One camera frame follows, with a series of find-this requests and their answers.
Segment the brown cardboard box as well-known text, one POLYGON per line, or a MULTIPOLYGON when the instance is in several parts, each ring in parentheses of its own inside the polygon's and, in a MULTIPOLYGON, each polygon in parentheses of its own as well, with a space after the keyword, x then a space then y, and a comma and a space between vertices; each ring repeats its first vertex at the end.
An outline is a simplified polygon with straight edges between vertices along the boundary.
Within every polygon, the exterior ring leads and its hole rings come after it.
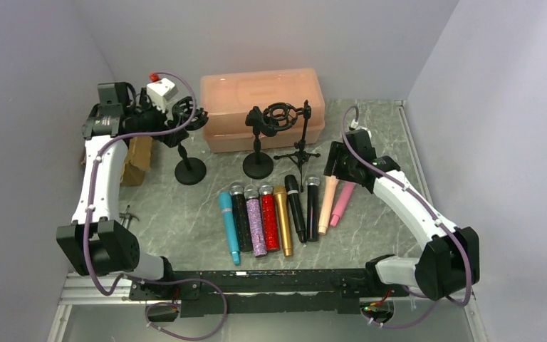
MULTIPOLYGON (((109 135, 86 140, 84 188, 90 184, 95 157, 111 140, 109 135)), ((151 137, 135 137, 131 138, 129 143, 124 140, 113 143, 101 155, 102 162, 98 167, 96 188, 104 188, 106 185, 121 187, 141 185, 145 173, 150 170, 152 143, 151 137)))

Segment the slim black microphone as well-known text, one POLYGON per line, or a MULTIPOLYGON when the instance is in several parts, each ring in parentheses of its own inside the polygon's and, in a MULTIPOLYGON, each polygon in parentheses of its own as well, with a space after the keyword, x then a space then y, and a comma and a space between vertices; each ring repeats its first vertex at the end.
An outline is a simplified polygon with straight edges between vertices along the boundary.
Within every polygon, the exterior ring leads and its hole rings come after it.
POLYGON ((306 223, 303 218, 298 181, 294 175, 287 175, 284 177, 284 184, 295 231, 299 242, 305 244, 307 242, 306 223))

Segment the peach beige microphone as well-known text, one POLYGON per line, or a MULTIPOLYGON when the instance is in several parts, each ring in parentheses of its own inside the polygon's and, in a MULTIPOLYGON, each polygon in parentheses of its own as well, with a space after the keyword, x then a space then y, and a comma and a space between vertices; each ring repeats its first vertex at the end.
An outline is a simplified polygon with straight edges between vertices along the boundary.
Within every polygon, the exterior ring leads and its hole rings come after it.
POLYGON ((325 176, 324 182, 323 201, 318 220, 318 233, 320 235, 325 235, 328 231, 338 178, 336 176, 325 176))

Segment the black glitter microphone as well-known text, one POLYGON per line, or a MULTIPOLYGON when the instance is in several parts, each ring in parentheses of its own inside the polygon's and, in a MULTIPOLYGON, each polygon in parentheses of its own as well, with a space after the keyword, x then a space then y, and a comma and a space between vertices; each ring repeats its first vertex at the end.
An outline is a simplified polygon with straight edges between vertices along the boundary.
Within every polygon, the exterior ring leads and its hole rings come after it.
POLYGON ((236 235, 241 252, 251 252, 253 244, 251 240, 251 230, 248 217, 246 198, 244 196, 244 186, 240 182, 234 182, 229 187, 231 196, 232 213, 236 227, 236 235))

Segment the gold microphone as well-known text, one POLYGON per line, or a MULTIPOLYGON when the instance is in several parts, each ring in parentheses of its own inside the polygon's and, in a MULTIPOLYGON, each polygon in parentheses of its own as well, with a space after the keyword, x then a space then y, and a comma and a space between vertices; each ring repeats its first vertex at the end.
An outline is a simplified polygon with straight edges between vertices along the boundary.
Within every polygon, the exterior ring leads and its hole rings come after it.
POLYGON ((288 218, 287 192, 284 186, 273 188, 273 197, 276 203, 278 226, 281 237, 281 246, 285 257, 293 256, 293 242, 291 236, 291 225, 288 218))

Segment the purple glitter microphone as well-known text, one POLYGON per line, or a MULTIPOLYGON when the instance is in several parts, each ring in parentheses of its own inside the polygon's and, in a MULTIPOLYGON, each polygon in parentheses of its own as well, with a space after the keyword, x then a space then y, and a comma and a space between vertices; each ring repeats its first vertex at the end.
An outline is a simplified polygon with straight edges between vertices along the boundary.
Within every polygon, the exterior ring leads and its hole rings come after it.
POLYGON ((253 253, 257 258, 264 257, 267 255, 267 248, 261 217, 259 191, 256 185, 247 185, 244 189, 244 196, 246 199, 253 253))

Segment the black tripod shock mount stand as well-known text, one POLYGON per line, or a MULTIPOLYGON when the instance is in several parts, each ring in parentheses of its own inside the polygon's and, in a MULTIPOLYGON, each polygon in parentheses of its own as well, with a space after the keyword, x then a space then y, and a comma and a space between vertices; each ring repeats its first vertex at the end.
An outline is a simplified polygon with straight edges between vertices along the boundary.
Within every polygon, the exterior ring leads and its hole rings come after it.
POLYGON ((325 105, 317 103, 311 106, 308 100, 302 105, 278 102, 264 110, 266 131, 263 134, 265 147, 292 147, 286 155, 275 156, 276 160, 289 158, 304 175, 306 163, 319 154, 307 151, 307 145, 313 144, 325 127, 325 105))

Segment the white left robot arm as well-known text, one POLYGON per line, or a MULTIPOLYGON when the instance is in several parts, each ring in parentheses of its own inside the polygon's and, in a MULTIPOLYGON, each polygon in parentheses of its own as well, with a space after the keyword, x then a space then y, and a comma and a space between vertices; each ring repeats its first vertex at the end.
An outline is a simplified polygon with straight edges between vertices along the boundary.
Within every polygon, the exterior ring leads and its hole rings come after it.
POLYGON ((116 275, 141 284, 172 280, 172 266, 163 256, 142 250, 137 237, 121 222, 120 181, 130 141, 138 137, 170 143, 194 118, 169 116, 178 89, 168 78, 152 77, 140 92, 128 82, 98 84, 99 101, 83 127, 85 172, 78 206, 70 224, 58 227, 56 242, 81 276, 108 295, 102 276, 116 275))

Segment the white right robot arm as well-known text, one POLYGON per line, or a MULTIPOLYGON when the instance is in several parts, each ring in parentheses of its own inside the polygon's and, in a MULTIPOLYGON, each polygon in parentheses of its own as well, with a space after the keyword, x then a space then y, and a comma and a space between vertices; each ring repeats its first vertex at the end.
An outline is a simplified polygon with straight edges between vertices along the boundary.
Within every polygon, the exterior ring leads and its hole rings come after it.
POLYGON ((417 287, 437 301, 480 280, 479 235, 440 214, 410 183, 390 156, 378 157, 364 129, 330 144, 323 174, 364 187, 382 200, 410 230, 422 253, 417 258, 386 254, 367 262, 374 287, 417 287))

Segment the black clip round-base stand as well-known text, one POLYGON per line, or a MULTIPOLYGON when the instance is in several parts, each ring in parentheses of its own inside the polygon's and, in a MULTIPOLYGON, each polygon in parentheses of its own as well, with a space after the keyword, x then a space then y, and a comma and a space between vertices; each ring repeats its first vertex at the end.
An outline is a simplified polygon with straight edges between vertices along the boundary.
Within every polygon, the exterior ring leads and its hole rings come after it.
POLYGON ((252 127, 254 135, 254 151, 244 158, 242 168, 244 173, 251 179, 262 180, 273 172, 274 162, 269 155, 261 151, 261 141, 259 136, 262 128, 265 127, 266 124, 259 107, 254 106, 248 112, 245 125, 252 127))

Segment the black silver-head microphone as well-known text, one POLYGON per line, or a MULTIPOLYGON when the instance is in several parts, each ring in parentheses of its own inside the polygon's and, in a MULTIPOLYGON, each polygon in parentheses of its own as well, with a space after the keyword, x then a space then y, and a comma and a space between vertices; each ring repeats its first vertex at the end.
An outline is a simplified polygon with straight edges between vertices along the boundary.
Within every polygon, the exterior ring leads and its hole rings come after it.
POLYGON ((320 179, 311 175, 306 179, 307 189, 307 240, 317 242, 319 240, 318 218, 319 218, 319 191, 320 179))

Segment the pink microphone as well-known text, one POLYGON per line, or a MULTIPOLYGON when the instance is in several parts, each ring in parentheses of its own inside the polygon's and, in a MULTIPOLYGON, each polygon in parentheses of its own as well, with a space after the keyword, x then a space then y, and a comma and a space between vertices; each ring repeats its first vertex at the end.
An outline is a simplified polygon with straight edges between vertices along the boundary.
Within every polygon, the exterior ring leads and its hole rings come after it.
POLYGON ((336 227, 343 217, 346 208, 348 206, 348 203, 350 201, 350 198, 353 194, 353 190, 355 189, 355 183, 353 182, 346 182, 343 185, 343 188, 341 190, 341 193, 334 205, 333 211, 330 215, 330 221, 329 226, 330 227, 336 227))

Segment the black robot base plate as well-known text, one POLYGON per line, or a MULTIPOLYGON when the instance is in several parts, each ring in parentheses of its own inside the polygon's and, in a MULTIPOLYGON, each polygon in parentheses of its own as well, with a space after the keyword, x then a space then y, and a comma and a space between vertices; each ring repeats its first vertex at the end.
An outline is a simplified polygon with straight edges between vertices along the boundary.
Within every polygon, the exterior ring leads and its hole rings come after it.
POLYGON ((369 301, 407 296, 399 285, 376 281, 364 269, 174 271, 174 285, 131 285, 132 301, 180 304, 183 318, 220 314, 332 311, 359 314, 369 301))

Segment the blue plastic microphone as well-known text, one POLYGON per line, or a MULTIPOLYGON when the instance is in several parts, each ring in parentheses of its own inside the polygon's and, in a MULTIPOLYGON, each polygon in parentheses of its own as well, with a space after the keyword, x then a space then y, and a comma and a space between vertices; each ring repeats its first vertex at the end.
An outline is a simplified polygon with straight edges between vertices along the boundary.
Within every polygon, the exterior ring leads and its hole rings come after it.
POLYGON ((224 222, 224 230, 231 260, 235 266, 241 264, 240 247, 236 234, 231 195, 228 192, 220 192, 218 195, 219 208, 224 222))

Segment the red glitter microphone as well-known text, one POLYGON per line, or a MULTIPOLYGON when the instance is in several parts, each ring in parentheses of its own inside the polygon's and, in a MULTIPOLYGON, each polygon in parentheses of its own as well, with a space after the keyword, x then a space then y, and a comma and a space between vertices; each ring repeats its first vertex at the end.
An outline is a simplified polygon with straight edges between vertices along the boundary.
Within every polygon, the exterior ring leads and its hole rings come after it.
POLYGON ((271 185, 262 185, 259 188, 261 198, 261 216, 267 252, 280 250, 278 226, 276 220, 276 205, 271 185))

